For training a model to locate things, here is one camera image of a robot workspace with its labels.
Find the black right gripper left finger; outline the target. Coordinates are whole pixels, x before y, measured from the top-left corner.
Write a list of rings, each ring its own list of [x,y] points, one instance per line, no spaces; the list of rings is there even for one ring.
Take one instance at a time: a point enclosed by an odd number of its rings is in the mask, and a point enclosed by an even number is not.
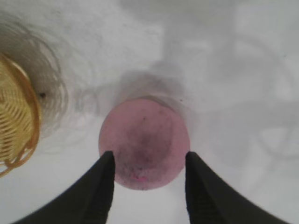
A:
[[[115,161],[111,151],[65,192],[16,221],[16,224],[105,224],[114,194]]]

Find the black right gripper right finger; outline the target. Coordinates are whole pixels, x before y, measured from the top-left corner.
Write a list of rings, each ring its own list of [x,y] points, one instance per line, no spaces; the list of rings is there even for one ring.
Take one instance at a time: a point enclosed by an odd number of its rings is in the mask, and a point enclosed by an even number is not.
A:
[[[185,156],[185,199],[192,224],[283,224],[223,181],[195,153]]]

